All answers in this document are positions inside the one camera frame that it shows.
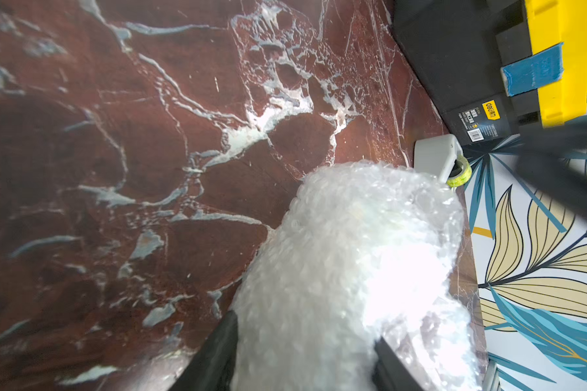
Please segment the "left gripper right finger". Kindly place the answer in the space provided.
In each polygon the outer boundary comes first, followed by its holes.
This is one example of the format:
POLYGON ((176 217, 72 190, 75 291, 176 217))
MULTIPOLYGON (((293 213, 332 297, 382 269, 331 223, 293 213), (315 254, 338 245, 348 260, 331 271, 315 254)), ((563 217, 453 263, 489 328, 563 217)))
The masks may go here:
POLYGON ((384 338, 375 345, 378 361, 373 371, 373 384, 378 391, 422 391, 384 338))

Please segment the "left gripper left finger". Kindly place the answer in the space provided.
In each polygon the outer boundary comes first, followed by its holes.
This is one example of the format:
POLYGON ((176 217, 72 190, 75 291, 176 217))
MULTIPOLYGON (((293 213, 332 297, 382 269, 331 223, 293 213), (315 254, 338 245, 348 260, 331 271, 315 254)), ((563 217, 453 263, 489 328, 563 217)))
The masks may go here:
POLYGON ((237 343, 237 315, 228 311, 169 391, 230 391, 237 343))

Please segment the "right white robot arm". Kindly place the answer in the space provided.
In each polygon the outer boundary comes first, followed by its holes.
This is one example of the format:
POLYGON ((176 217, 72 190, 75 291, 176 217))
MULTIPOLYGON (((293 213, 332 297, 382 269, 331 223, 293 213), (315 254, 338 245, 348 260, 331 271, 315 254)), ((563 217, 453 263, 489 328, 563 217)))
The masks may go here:
POLYGON ((553 126, 524 123, 496 149, 516 156, 510 172, 587 220, 587 174, 565 165, 587 150, 587 116, 553 126))

